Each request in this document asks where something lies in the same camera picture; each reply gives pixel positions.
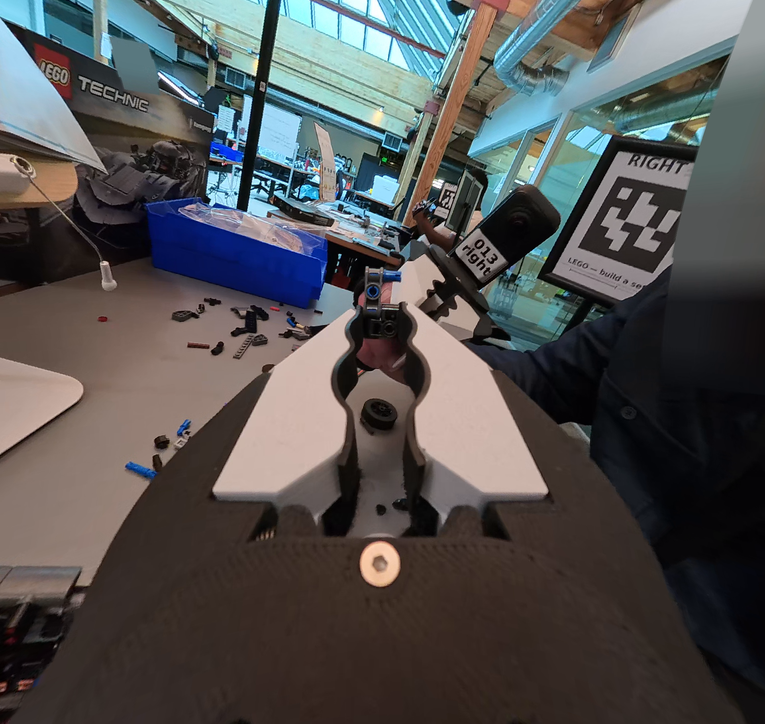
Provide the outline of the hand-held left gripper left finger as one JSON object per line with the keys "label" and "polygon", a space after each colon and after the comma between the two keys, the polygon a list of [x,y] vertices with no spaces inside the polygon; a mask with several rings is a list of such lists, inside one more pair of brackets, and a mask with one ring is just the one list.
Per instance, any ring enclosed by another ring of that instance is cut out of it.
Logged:
{"label": "hand-held left gripper left finger", "polygon": [[216,500],[308,509],[324,529],[351,529],[361,470],[347,398],[358,383],[360,309],[346,311],[263,377],[213,487]]}

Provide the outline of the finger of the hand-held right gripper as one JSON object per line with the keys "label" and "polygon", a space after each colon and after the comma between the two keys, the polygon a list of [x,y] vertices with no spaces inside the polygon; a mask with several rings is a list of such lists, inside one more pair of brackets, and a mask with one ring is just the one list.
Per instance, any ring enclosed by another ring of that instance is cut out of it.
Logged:
{"label": "finger of the hand-held right gripper", "polygon": [[439,306],[439,326],[462,342],[491,336],[489,305],[482,293],[457,294]]}
{"label": "finger of the hand-held right gripper", "polygon": [[436,293],[435,285],[442,285],[445,277],[429,253],[407,260],[400,269],[397,282],[397,304],[406,303],[423,313],[447,313],[447,303]]}

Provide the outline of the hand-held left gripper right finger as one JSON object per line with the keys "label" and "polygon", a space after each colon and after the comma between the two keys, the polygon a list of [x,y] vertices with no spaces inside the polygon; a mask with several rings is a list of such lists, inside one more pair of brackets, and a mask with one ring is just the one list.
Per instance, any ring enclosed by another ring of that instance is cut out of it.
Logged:
{"label": "hand-held left gripper right finger", "polygon": [[536,502],[549,488],[490,367],[419,308],[402,303],[409,531],[435,532],[459,507]]}

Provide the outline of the small grey lego subassembly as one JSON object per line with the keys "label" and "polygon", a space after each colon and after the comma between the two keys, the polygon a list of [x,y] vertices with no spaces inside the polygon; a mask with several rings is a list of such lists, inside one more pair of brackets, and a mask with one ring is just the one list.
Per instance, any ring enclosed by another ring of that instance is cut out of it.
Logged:
{"label": "small grey lego subassembly", "polygon": [[398,305],[383,300],[383,288],[400,282],[400,271],[366,268],[362,308],[363,335],[368,340],[390,340],[398,336]]}

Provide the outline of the black lego wheel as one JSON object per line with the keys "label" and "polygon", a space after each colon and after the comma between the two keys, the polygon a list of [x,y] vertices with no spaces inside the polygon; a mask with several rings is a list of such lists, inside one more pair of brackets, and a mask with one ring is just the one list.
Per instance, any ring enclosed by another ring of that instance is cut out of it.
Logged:
{"label": "black lego wheel", "polygon": [[380,398],[367,399],[359,413],[359,422],[370,433],[389,432],[394,428],[397,420],[396,407]]}

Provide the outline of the grey lego car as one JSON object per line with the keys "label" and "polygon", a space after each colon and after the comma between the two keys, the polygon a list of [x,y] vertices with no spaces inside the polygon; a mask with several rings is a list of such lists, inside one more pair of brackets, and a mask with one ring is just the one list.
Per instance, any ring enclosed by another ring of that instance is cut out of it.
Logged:
{"label": "grey lego car", "polygon": [[1,567],[1,710],[5,721],[51,664],[80,604],[77,566]]}

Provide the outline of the person's right forearm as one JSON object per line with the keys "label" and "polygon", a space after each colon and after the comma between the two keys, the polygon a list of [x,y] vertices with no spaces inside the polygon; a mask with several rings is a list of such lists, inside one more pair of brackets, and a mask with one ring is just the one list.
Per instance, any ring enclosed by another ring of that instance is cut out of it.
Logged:
{"label": "person's right forearm", "polygon": [[665,306],[672,268],[598,319],[536,350],[464,345],[500,371],[559,424],[577,423],[592,435],[607,419],[660,422],[682,399],[666,386],[661,366]]}

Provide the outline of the dark printed set box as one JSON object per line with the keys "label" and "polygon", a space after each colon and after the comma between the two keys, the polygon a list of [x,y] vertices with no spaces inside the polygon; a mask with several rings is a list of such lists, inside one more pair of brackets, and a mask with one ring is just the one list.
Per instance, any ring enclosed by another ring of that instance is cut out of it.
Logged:
{"label": "dark printed set box", "polygon": [[116,69],[6,26],[104,169],[77,164],[76,190],[57,206],[2,210],[2,280],[41,285],[149,256],[147,205],[205,193],[212,114],[158,87],[128,90]]}

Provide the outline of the person's right hand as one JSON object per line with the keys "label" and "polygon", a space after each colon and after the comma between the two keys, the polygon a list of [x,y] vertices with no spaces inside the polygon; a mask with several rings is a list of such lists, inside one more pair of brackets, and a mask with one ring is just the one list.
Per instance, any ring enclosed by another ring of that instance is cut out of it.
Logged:
{"label": "person's right hand", "polygon": [[[386,282],[382,285],[380,300],[384,304],[393,304],[392,293],[397,283]],[[366,295],[364,294],[365,281],[361,279],[354,292],[355,303],[358,306],[364,306]],[[398,326],[396,332],[391,337],[385,338],[365,338],[361,349],[357,352],[357,363],[359,367],[366,367],[371,370],[380,370],[388,378],[406,385],[405,362],[406,345],[398,338]]]}

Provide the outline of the clear plastic bags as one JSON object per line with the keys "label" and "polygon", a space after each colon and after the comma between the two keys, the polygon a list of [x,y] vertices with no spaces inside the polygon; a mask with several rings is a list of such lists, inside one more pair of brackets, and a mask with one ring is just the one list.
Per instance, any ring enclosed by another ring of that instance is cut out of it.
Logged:
{"label": "clear plastic bags", "polygon": [[205,203],[188,203],[179,213],[196,222],[202,222],[234,234],[242,235],[282,250],[312,256],[326,245],[325,237],[302,230],[289,222],[254,216],[248,212],[212,207]]}

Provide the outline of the blue plastic bin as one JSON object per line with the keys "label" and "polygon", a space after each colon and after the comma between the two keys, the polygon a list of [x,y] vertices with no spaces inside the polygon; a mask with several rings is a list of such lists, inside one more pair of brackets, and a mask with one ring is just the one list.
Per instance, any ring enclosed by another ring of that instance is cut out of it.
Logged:
{"label": "blue plastic bin", "polygon": [[320,297],[328,244],[312,256],[282,250],[186,218],[179,208],[201,199],[147,203],[155,268],[307,308]]}

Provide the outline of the person's body in dark clothing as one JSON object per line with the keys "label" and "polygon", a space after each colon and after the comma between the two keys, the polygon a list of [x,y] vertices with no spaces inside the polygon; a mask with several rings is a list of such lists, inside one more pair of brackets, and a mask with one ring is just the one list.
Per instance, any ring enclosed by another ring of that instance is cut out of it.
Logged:
{"label": "person's body in dark clothing", "polygon": [[763,722],[763,395],[671,377],[661,355],[670,274],[604,317],[592,451],[713,674],[747,722]]}

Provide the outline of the white book stand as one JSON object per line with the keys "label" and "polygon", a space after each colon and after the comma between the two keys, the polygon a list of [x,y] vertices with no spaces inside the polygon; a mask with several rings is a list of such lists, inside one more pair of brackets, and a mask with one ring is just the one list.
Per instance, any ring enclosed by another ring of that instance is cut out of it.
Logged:
{"label": "white book stand", "polygon": [[[71,163],[43,161],[36,168],[29,159],[2,154],[2,209],[57,204],[53,193],[73,191]],[[5,454],[34,432],[78,404],[81,382],[51,370],[1,358],[1,453]]]}

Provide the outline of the instruction booklet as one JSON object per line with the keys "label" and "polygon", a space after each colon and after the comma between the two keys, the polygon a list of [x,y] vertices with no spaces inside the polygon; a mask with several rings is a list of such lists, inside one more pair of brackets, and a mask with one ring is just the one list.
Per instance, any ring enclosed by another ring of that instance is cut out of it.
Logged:
{"label": "instruction booklet", "polygon": [[5,21],[1,22],[1,151],[106,171],[68,105]]}

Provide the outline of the silver ventilation duct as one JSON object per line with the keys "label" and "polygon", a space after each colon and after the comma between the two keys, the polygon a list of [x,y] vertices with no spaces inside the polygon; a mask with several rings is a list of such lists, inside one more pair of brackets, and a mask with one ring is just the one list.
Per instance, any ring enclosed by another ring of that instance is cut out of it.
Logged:
{"label": "silver ventilation duct", "polygon": [[538,0],[520,25],[497,49],[493,68],[497,78],[512,91],[533,96],[536,93],[560,93],[569,78],[569,72],[545,66],[531,68],[522,62],[580,0]]}

